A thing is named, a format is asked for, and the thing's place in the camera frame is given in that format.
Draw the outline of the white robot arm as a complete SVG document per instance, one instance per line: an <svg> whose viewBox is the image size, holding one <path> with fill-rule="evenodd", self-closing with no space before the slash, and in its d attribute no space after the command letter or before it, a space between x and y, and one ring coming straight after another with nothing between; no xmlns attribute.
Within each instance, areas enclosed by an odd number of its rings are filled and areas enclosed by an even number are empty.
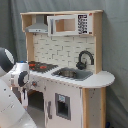
<svg viewBox="0 0 128 128"><path fill-rule="evenodd" d="M0 128L37 128L26 111L27 62L15 62L13 55L0 47Z"/></svg>

